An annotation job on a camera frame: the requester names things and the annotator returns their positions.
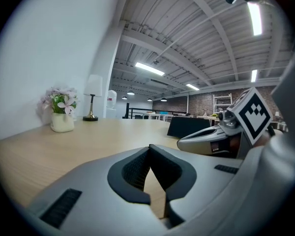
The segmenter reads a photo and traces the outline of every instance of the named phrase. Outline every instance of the pink flower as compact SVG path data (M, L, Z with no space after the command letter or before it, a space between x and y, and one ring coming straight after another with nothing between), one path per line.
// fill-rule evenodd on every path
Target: pink flower
M68 96L65 95L64 103L59 102L58 107L64 108L65 113L68 115L70 112L74 112L74 107L71 106L73 103L74 103L74 99L73 98L68 99Z

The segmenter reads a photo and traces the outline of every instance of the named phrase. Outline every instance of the table lamp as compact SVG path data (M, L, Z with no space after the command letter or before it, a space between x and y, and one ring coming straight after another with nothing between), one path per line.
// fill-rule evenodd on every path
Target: table lamp
M87 86L84 90L84 95L91 96L90 100L90 108L87 116L83 117L83 120L86 121L96 121L98 117L93 114L93 98L94 97L102 97L102 82L103 78L96 74L91 74L88 79Z

